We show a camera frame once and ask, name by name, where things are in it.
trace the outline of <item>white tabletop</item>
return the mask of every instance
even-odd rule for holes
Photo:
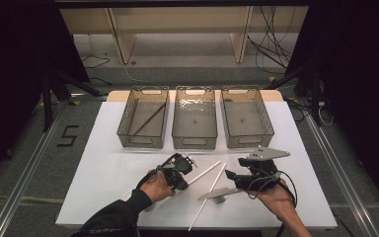
[[[285,102],[265,102],[275,132],[268,147],[289,151],[290,156],[275,159],[278,170],[287,173],[298,193],[297,211],[304,224],[313,229],[332,229],[337,226],[309,157]],[[80,227],[95,212],[135,188],[148,170],[162,164],[175,153],[189,155],[198,165],[184,176],[192,180],[218,160],[227,163],[226,169],[237,174],[249,174],[239,166],[237,158],[246,157],[249,149],[228,149],[219,103],[217,112],[217,145],[214,150],[175,150],[172,140],[174,106],[170,105],[163,149],[124,148],[116,135],[125,102],[104,102],[95,121],[81,162],[76,171],[56,224]],[[142,211],[139,228],[188,229],[202,201],[220,171],[218,165],[205,176],[174,197],[158,202],[151,211]],[[215,189],[234,183],[223,173]],[[257,199],[239,193],[220,203],[207,201],[192,229],[261,229],[278,227],[280,222]]]

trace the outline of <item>black sleeve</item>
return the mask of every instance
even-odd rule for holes
[[[133,190],[127,201],[116,200],[95,213],[81,228],[83,230],[119,229],[137,223],[138,214],[152,204],[141,190]]]

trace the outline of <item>gray floor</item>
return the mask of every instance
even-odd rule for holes
[[[252,38],[260,40],[262,36],[252,35]],[[283,46],[292,50],[295,40],[296,35],[289,35],[284,39]],[[102,92],[126,89],[132,85],[148,85],[148,83],[170,86],[256,84],[264,87],[269,84],[269,77],[281,76],[260,71],[256,65],[256,51],[249,44],[244,62],[236,63],[228,35],[138,36],[130,63],[125,65],[126,71],[119,63],[110,36],[75,36],[75,43],[84,58],[96,55],[110,59],[108,63],[87,69],[90,77],[112,83],[108,85],[101,80],[92,79],[90,85]],[[84,64],[93,67],[104,61],[104,59],[88,58]],[[261,55],[258,56],[257,62],[266,70],[284,71],[283,68],[276,67],[273,62]],[[281,94],[284,97],[293,97],[293,85],[295,81],[284,85],[280,88]],[[80,96],[86,93],[75,87],[69,87],[69,89],[76,95],[71,102],[76,103],[53,106],[56,111],[61,112],[57,125],[4,236],[69,236],[73,233],[72,230],[56,226],[54,222],[104,98]],[[292,114],[296,120],[303,117],[295,108],[292,109]],[[327,112],[324,112],[323,116],[331,117]],[[78,126],[69,129],[69,135],[77,137],[75,142],[68,147],[57,146],[70,142],[69,139],[61,137],[68,125]],[[38,105],[24,132],[12,147],[12,158],[3,160],[0,164],[0,210],[29,164],[43,136],[42,128],[43,107]],[[334,214],[344,222],[354,236],[365,236],[353,214],[353,208],[348,204],[334,172],[325,159],[310,121],[307,118],[299,121],[298,129]],[[379,193],[376,187],[365,172],[365,168],[356,164],[356,156],[337,123],[334,122],[330,126],[323,125],[322,130],[329,139],[341,165],[347,170],[349,180],[379,233]],[[263,231],[264,236],[274,236],[275,233],[274,229]],[[312,230],[312,233],[314,236],[349,236],[341,224],[334,230]]]

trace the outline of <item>white stick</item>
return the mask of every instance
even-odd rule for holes
[[[211,191],[213,191],[214,186],[216,185],[218,179],[220,178],[221,173],[223,173],[223,170],[224,170],[225,167],[226,167],[226,163],[224,163],[224,164],[223,164],[223,167],[221,167],[221,169],[220,169],[220,173],[218,173],[217,178],[215,179],[213,185],[211,186],[209,193],[211,193]],[[201,207],[199,208],[198,213],[196,214],[195,218],[194,218],[193,221],[192,221],[192,224],[191,224],[190,227],[189,227],[189,231],[192,229],[192,226],[193,226],[193,224],[195,223],[196,219],[198,218],[199,214],[201,213],[201,210],[202,210],[202,208],[204,207],[206,201],[207,201],[207,199],[205,199],[205,200],[202,202],[202,205],[201,205]]]
[[[210,170],[212,170],[214,167],[218,166],[218,164],[220,164],[220,163],[221,163],[221,161],[217,161],[210,168],[206,169],[204,172],[202,172],[201,174],[199,174],[197,177],[193,178],[193,180],[189,181],[189,185],[192,184],[193,182],[195,182],[196,180],[198,180],[199,178],[201,178],[201,176],[207,174],[207,172],[209,172]]]

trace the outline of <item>plastic storage container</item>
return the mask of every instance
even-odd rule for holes
[[[168,87],[133,88],[116,133],[122,146],[163,148],[169,104]]]
[[[212,87],[177,87],[172,136],[175,149],[214,149],[217,141]]]
[[[223,87],[220,107],[228,148],[269,145],[274,132],[258,88]]]

